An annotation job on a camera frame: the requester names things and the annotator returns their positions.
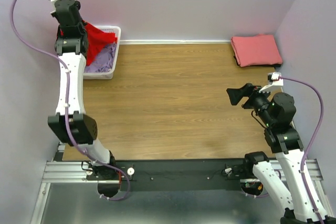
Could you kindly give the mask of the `red t shirt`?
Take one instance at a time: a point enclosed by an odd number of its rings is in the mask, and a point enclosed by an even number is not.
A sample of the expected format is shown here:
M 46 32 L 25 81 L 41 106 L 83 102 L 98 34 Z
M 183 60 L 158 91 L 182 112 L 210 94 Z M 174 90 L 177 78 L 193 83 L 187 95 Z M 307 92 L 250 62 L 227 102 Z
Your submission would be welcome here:
M 65 22 L 59 25 L 75 25 L 76 22 Z M 61 56 L 65 53 L 74 52 L 77 55 L 83 55 L 86 59 L 86 65 L 89 66 L 96 58 L 97 54 L 104 46 L 117 42 L 114 33 L 106 33 L 91 25 L 86 24 L 87 34 L 83 38 L 62 38 L 59 36 L 59 26 L 57 30 L 57 40 L 55 41 L 55 52 Z

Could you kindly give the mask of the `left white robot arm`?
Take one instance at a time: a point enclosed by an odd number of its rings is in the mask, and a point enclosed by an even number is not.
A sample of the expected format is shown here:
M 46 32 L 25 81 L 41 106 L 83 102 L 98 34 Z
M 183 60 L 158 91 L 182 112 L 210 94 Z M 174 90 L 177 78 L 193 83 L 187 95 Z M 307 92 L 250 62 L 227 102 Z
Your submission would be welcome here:
M 59 26 L 55 51 L 60 65 L 60 91 L 55 115 L 48 126 L 62 143 L 74 147 L 90 160 L 89 171 L 112 179 L 120 176 L 110 150 L 98 140 L 98 126 L 83 104 L 83 74 L 89 47 L 86 23 L 76 0 L 57 0 L 52 17 Z

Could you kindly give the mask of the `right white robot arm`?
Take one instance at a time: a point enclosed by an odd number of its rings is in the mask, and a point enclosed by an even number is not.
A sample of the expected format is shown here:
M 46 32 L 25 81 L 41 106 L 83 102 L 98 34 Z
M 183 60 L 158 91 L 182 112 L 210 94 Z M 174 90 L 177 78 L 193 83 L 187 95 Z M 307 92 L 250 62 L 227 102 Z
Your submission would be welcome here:
M 251 109 L 264 123 L 264 136 L 275 155 L 286 181 L 282 182 L 264 152 L 245 155 L 242 173 L 256 177 L 271 199 L 283 211 L 281 223 L 335 223 L 321 203 L 304 161 L 304 148 L 299 133 L 291 125 L 296 113 L 295 101 L 287 93 L 270 93 L 261 86 L 247 83 L 227 90 L 231 105 L 243 97 L 243 109 Z

